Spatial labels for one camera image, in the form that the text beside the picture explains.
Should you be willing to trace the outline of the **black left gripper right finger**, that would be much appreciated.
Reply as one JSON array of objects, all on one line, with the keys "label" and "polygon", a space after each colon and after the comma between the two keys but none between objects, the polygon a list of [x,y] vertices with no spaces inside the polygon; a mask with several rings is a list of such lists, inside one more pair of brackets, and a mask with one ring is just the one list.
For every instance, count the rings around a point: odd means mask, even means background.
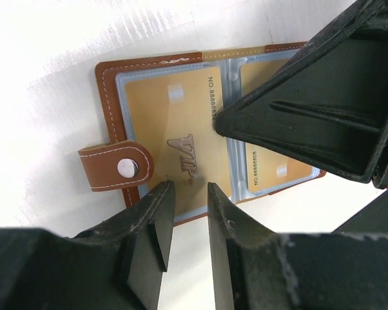
[{"label": "black left gripper right finger", "polygon": [[217,309],[388,309],[388,191],[329,234],[276,233],[208,184]]}]

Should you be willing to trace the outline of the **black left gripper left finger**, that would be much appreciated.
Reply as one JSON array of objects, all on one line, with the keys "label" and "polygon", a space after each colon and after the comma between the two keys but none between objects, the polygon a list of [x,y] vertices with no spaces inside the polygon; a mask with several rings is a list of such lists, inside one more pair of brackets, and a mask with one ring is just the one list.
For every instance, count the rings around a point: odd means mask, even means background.
[{"label": "black left gripper left finger", "polygon": [[156,309],[167,271],[175,186],[73,238],[0,229],[0,309]]}]

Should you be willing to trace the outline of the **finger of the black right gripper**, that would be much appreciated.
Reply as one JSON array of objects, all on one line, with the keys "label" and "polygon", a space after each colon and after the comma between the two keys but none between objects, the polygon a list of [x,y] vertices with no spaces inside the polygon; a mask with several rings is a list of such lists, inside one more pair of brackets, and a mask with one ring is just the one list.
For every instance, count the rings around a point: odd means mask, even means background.
[{"label": "finger of the black right gripper", "polygon": [[218,113],[221,136],[388,184],[388,1],[356,1],[266,83]]}]

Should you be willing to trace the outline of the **brown leather card holder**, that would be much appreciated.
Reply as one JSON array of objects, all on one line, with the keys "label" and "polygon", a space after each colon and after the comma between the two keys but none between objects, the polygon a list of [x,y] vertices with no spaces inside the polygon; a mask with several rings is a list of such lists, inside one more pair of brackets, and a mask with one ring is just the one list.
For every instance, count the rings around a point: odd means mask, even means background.
[{"label": "brown leather card holder", "polygon": [[103,61],[94,69],[109,142],[81,149],[94,192],[127,207],[161,181],[175,184],[176,224],[207,213],[207,184],[235,203],[321,178],[319,168],[224,138],[217,114],[268,81],[302,43]]}]

